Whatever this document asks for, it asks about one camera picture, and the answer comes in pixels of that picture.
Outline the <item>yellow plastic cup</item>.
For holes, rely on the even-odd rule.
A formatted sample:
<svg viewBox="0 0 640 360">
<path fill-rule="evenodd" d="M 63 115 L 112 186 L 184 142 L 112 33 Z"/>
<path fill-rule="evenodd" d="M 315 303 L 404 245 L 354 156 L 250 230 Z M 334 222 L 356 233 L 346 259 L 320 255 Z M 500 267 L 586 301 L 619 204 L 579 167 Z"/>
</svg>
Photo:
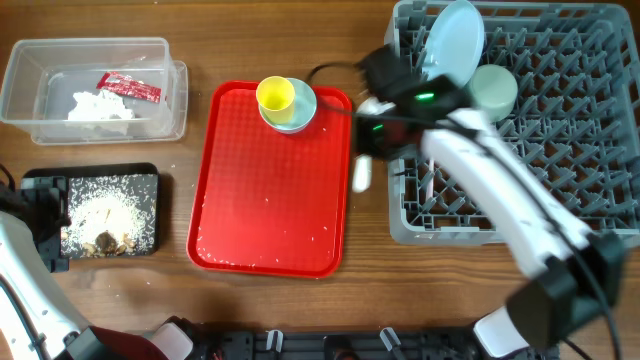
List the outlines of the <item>yellow plastic cup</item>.
<svg viewBox="0 0 640 360">
<path fill-rule="evenodd" d="M 256 89 L 260 110 L 274 124 L 286 124 L 291 121 L 295 108 L 295 96 L 293 83 L 281 76 L 265 78 Z"/>
</svg>

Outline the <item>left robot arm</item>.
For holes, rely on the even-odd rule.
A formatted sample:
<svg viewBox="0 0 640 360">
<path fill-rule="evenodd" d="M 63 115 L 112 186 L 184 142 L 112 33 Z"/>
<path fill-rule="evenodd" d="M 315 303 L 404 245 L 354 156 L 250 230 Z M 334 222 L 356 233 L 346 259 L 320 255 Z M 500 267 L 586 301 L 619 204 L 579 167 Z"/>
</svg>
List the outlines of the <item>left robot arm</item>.
<svg viewBox="0 0 640 360">
<path fill-rule="evenodd" d="M 55 281 L 34 244 L 59 225 L 1 184 L 1 334 L 14 359 L 201 359 L 189 329 L 169 320 L 150 335 L 93 325 Z"/>
</svg>

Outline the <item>food scraps and rice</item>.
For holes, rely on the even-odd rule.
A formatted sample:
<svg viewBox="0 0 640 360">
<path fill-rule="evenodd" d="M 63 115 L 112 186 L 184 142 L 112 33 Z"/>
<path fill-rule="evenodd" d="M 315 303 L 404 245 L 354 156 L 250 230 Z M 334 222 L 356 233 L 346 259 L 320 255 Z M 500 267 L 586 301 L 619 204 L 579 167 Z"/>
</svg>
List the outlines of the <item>food scraps and rice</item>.
<svg viewBox="0 0 640 360">
<path fill-rule="evenodd" d="M 154 253 L 158 186 L 156 174 L 71 178 L 62 254 L 80 259 Z"/>
</svg>

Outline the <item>white napkin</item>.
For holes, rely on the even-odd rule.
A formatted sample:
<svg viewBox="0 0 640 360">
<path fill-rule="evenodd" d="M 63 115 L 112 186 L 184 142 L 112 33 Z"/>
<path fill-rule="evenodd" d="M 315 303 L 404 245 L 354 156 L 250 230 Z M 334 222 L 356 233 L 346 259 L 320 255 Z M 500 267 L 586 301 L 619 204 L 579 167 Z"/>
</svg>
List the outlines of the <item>white napkin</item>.
<svg viewBox="0 0 640 360">
<path fill-rule="evenodd" d="M 108 90 L 97 95 L 90 92 L 73 94 L 76 106 L 68 113 L 69 121 L 131 120 L 135 114 L 128 109 L 122 97 Z"/>
</svg>

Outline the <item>light blue small bowl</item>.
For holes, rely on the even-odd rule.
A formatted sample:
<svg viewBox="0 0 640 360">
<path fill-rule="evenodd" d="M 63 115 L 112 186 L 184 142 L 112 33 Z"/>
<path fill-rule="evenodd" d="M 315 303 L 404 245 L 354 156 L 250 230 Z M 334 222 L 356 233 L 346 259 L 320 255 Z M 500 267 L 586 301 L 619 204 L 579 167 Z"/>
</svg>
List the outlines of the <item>light blue small bowl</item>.
<svg viewBox="0 0 640 360">
<path fill-rule="evenodd" d="M 292 84 L 295 98 L 290 108 L 293 110 L 287 123 L 276 123 L 268 114 L 267 109 L 259 104 L 259 112 L 263 120 L 273 129 L 284 134 L 295 134 L 304 130 L 315 116 L 317 110 L 316 95 L 309 85 L 296 78 L 288 78 Z"/>
</svg>

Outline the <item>white plastic spoon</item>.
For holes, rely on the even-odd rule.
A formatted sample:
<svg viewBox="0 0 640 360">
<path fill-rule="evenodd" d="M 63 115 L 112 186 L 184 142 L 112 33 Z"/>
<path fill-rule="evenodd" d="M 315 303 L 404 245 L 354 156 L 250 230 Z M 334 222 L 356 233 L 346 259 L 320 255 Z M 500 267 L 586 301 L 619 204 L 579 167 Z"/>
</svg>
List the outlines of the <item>white plastic spoon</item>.
<svg viewBox="0 0 640 360">
<path fill-rule="evenodd" d="M 358 155 L 355 158 L 352 173 L 352 191 L 354 193 L 362 193 L 371 186 L 372 162 L 373 158 L 366 154 Z"/>
</svg>

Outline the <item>white plastic fork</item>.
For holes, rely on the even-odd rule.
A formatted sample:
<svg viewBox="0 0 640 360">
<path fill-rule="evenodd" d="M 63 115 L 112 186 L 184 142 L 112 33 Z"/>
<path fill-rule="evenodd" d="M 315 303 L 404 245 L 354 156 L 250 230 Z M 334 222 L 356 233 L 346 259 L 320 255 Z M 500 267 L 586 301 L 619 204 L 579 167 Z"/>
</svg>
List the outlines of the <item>white plastic fork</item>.
<svg viewBox="0 0 640 360">
<path fill-rule="evenodd" d="M 427 182 L 427 187 L 426 187 L 426 197 L 427 199 L 432 198 L 434 195 L 434 176 L 435 176 L 435 163 L 434 163 L 434 159 L 430 159 L 429 163 L 428 163 L 428 170 L 429 170 L 429 181 Z"/>
</svg>

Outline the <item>light blue plate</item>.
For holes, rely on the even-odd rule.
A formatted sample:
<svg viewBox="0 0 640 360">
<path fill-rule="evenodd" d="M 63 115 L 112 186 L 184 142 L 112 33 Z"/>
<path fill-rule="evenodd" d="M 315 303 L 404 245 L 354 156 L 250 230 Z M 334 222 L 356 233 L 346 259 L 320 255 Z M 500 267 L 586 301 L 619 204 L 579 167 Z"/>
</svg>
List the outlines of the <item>light blue plate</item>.
<svg viewBox="0 0 640 360">
<path fill-rule="evenodd" d="M 438 15 L 425 43 L 426 79 L 445 75 L 464 87 L 478 67 L 484 40 L 484 21 L 476 7 L 467 0 L 450 3 Z"/>
</svg>

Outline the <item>red snack wrapper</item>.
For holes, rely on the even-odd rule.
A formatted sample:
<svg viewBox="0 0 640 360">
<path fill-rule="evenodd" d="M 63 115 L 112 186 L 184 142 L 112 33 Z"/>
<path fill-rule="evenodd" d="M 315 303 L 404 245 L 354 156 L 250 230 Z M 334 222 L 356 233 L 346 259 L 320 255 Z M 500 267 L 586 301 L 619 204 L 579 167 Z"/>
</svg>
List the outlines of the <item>red snack wrapper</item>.
<svg viewBox="0 0 640 360">
<path fill-rule="evenodd" d="M 117 72 L 106 72 L 98 81 L 96 88 L 153 103 L 159 103 L 162 95 L 160 88 Z"/>
</svg>

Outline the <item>mint green bowl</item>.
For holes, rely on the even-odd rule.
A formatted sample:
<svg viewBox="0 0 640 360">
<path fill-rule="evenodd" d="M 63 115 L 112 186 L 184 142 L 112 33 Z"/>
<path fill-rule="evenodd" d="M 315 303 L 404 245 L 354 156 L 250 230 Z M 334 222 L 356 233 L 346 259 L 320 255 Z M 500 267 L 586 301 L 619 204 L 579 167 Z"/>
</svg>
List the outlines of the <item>mint green bowl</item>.
<svg viewBox="0 0 640 360">
<path fill-rule="evenodd" d="M 504 67 L 478 67 L 467 83 L 474 106 L 483 110 L 490 123 L 505 119 L 513 110 L 518 94 L 514 75 Z"/>
</svg>

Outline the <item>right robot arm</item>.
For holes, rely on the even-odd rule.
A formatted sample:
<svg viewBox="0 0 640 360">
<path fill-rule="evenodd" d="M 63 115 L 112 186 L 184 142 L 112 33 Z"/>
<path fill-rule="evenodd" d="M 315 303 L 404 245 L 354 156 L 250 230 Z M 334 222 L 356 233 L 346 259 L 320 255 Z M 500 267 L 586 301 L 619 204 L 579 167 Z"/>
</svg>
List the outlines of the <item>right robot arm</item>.
<svg viewBox="0 0 640 360">
<path fill-rule="evenodd" d="M 626 260 L 623 241 L 594 232 L 550 194 L 448 76 L 423 80 L 388 46 L 354 67 L 377 105 L 354 116 L 360 153 L 391 160 L 416 146 L 481 208 L 528 279 L 474 323 L 483 355 L 545 350 L 602 317 L 613 356 L 622 358 L 613 308 Z"/>
</svg>

